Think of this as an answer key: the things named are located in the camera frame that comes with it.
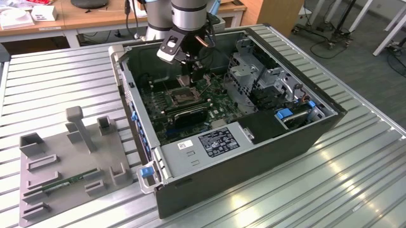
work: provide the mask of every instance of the green circuit board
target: green circuit board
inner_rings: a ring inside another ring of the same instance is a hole
[[[194,87],[178,87],[159,92],[142,88],[141,94],[162,145],[211,130],[214,121],[223,120],[229,124],[242,117],[242,112],[223,88],[222,76],[206,77]],[[173,117],[199,108],[209,111],[206,121],[174,129]]]

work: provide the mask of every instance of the grey 3d printed holder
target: grey 3d printed holder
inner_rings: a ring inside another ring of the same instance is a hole
[[[133,183],[109,116],[85,126],[79,106],[66,110],[67,133],[20,137],[20,226],[27,227]]]

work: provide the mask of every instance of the white label sticker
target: white label sticker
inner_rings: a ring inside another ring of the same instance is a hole
[[[179,147],[181,150],[183,150],[185,148],[189,148],[191,146],[193,146],[191,140],[187,140],[187,141],[185,141],[182,143],[178,143],[178,147]]]
[[[62,27],[47,27],[47,28],[39,28],[41,31],[47,31],[47,30],[59,30]]]

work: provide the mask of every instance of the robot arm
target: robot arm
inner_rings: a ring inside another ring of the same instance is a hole
[[[213,51],[205,42],[206,35],[214,34],[210,13],[217,13],[221,0],[146,0],[149,13],[147,40],[165,39],[158,57],[174,64],[181,63],[183,75],[190,82],[203,78],[206,69],[198,58],[202,48]]]

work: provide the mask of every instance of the slotted metal table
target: slotted metal table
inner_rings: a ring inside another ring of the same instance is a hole
[[[133,185],[32,227],[406,226],[405,130],[273,28],[253,29],[349,111],[338,126],[306,154],[167,219],[134,175]],[[19,136],[65,132],[66,108],[83,107],[86,125],[117,120],[133,173],[141,166],[110,45],[16,55],[4,65],[0,227],[19,223]]]

